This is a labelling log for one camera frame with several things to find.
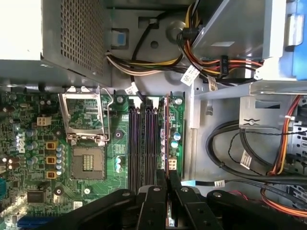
ram slot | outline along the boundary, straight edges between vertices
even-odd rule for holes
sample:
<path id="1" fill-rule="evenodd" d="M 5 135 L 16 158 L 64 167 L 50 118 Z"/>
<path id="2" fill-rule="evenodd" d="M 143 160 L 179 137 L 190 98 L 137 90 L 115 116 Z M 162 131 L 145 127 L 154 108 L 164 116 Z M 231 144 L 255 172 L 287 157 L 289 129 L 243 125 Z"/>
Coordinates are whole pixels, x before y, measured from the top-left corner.
<path id="1" fill-rule="evenodd" d="M 147 108 L 145 112 L 145 151 L 144 151 L 144 185 L 154 184 L 157 168 L 159 146 L 159 124 L 157 110 Z"/>
<path id="2" fill-rule="evenodd" d="M 129 158 L 128 158 L 128 189 L 136 194 L 141 186 L 140 146 L 141 146 L 141 113 L 139 109 L 129 109 Z"/>

white connector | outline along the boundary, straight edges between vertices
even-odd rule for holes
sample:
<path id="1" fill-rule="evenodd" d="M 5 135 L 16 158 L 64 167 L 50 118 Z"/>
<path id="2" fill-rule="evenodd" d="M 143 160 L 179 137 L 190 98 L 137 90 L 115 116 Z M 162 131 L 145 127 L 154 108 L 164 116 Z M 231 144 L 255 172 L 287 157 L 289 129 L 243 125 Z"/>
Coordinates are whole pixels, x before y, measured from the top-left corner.
<path id="1" fill-rule="evenodd" d="M 177 169 L 177 158 L 176 157 L 172 157 L 168 159 L 168 169 L 169 170 Z"/>
<path id="2" fill-rule="evenodd" d="M 51 125 L 51 117 L 38 117 L 36 122 L 37 126 L 49 126 Z"/>

perforated metal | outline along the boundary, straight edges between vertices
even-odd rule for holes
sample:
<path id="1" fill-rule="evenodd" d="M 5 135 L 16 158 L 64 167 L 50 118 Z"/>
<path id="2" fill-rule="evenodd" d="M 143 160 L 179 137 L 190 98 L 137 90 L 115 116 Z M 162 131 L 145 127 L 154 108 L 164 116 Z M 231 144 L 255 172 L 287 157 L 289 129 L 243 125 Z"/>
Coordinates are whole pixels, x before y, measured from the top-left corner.
<path id="1" fill-rule="evenodd" d="M 62 0 L 61 54 L 102 76 L 103 9 L 99 0 Z"/>

blue pcie slot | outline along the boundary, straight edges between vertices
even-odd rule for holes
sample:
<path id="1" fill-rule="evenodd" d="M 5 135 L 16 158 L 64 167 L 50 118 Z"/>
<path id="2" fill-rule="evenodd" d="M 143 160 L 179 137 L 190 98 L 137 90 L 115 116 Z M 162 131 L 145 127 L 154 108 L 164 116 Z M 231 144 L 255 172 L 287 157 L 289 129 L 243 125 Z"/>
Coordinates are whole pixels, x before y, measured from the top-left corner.
<path id="1" fill-rule="evenodd" d="M 22 217 L 17 221 L 17 227 L 25 229 L 34 229 L 53 220 L 54 217 Z"/>

screw hole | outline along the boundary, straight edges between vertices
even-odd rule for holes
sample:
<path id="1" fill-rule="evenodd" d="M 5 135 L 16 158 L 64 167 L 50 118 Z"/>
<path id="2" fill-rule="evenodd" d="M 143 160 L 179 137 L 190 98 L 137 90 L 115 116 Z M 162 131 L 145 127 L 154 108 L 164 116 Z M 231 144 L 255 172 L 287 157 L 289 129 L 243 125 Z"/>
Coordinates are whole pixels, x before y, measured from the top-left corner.
<path id="1" fill-rule="evenodd" d="M 159 43 L 157 41 L 152 41 L 150 43 L 150 47 L 153 49 L 157 49 L 159 47 Z"/>

